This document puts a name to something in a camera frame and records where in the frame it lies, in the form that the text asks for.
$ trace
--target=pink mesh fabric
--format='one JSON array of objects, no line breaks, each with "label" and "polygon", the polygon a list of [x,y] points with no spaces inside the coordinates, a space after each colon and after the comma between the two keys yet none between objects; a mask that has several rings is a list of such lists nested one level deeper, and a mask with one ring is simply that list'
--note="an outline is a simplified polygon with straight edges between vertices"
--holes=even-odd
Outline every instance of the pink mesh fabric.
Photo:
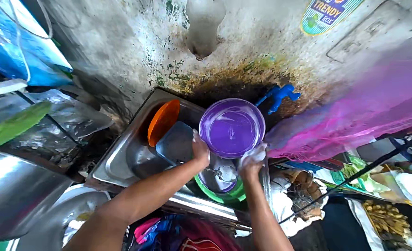
[{"label": "pink mesh fabric", "polygon": [[269,157],[320,161],[412,126],[412,59],[379,63],[331,104],[279,122],[265,136]]}]

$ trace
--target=metal pot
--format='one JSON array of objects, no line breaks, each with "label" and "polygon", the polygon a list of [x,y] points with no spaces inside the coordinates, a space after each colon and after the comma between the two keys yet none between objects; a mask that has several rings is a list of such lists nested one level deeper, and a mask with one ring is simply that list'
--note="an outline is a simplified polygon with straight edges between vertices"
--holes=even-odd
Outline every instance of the metal pot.
[{"label": "metal pot", "polygon": [[62,174],[0,152],[0,241],[25,235],[71,183]]}]

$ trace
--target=white painted wall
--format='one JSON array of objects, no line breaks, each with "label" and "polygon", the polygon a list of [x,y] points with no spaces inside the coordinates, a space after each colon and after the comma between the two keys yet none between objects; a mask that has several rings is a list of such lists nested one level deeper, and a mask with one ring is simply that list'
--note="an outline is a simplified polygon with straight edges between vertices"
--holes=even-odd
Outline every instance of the white painted wall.
[{"label": "white painted wall", "polygon": [[[158,83],[189,93],[201,80],[221,76],[276,83],[276,75],[289,75],[303,93],[301,102],[294,104],[299,107],[289,110],[298,113],[337,83],[349,84],[378,52],[412,37],[412,0],[396,1],[409,15],[340,63],[326,53],[383,0],[365,0],[334,29],[314,37],[299,29],[309,0],[223,1],[226,16],[218,28],[220,44],[200,62],[185,45],[186,0],[50,0],[46,4],[64,55],[83,76],[99,80],[86,83],[85,88],[106,104],[116,105],[115,111],[125,120]],[[264,60],[255,69],[243,71],[260,59]]]}]

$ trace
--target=blue plastic bag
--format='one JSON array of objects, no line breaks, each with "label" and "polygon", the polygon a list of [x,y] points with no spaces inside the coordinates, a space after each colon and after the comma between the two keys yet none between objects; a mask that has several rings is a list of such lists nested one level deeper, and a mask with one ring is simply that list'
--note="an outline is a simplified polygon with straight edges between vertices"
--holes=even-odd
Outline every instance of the blue plastic bag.
[{"label": "blue plastic bag", "polygon": [[22,51],[30,70],[28,85],[60,86],[71,82],[63,71],[71,72],[73,68],[51,41],[43,39],[20,29],[20,45],[17,40],[19,27],[15,20],[11,5],[15,9],[19,25],[42,37],[46,32],[37,23],[31,13],[19,0],[0,1],[0,73],[8,78],[27,79],[26,65]]}]

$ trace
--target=green plastic bowl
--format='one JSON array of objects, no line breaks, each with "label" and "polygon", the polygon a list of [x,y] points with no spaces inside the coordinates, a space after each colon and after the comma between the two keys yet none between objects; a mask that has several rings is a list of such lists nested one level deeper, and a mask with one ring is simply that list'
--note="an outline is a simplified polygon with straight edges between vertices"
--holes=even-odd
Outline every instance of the green plastic bowl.
[{"label": "green plastic bowl", "polygon": [[195,181],[200,189],[213,201],[221,204],[231,204],[241,202],[246,199],[245,189],[243,188],[242,178],[238,178],[235,186],[228,192],[213,192],[207,188],[198,177],[195,176]]}]

